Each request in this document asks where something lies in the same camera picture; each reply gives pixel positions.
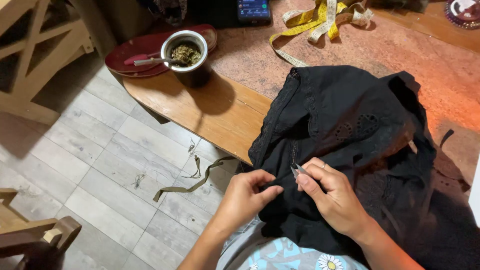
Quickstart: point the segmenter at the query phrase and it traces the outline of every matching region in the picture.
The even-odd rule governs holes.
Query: black cloth
[[[351,66],[292,68],[249,150],[253,167],[284,187],[259,214],[262,234],[366,264],[360,247],[297,191],[290,166],[318,157],[348,177],[366,211],[423,267],[450,269],[445,263],[462,259],[457,263],[471,269],[479,259],[479,230],[457,179],[447,177],[456,197],[438,192],[433,181],[444,174],[433,166],[436,149],[419,88],[406,72],[378,79]]]

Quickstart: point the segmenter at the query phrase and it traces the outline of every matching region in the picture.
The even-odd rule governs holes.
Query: left hand
[[[264,170],[233,176],[209,225],[226,237],[230,236],[240,226],[251,221],[267,203],[283,192],[283,188],[279,185],[259,192],[258,187],[274,179],[272,174]]]

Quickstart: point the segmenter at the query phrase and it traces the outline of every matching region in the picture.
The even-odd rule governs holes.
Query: tile floor
[[[193,155],[204,172],[226,153],[174,123],[160,125],[93,54],[59,71],[35,100],[61,117],[49,128],[0,113],[0,186],[19,190],[12,206],[30,220],[72,216],[82,224],[63,268],[175,269],[238,161],[212,169],[193,193],[156,203],[159,188],[198,181],[183,177],[196,171]],[[20,258],[0,260],[0,269]]]

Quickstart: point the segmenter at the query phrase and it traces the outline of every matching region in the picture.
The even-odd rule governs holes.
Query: olive green ribbon
[[[207,179],[210,176],[210,169],[211,168],[215,168],[215,167],[223,165],[223,162],[222,162],[223,160],[234,160],[234,159],[235,159],[234,157],[224,157],[224,158],[215,160],[215,162],[210,164],[207,167],[207,169],[205,170],[205,177],[202,180],[200,180],[198,183],[194,184],[192,187],[185,188],[185,187],[180,187],[180,186],[169,186],[169,187],[160,188],[160,190],[157,191],[157,193],[155,194],[155,197],[153,198],[153,200],[155,202],[158,202],[158,199],[160,199],[160,196],[162,196],[162,194],[164,192],[189,193],[189,192],[195,191],[197,188],[199,188],[201,185],[203,185],[203,184],[205,184],[205,182],[207,182]],[[200,171],[200,159],[196,155],[195,155],[195,163],[197,164],[197,172],[199,172]]]

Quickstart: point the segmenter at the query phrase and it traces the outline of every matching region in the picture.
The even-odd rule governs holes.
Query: forearm
[[[210,222],[197,242],[187,254],[178,270],[211,270],[215,269],[223,243],[230,236],[228,232],[220,232]]]
[[[368,227],[362,235],[353,240],[362,248],[372,270],[423,270],[375,220],[371,219]]]

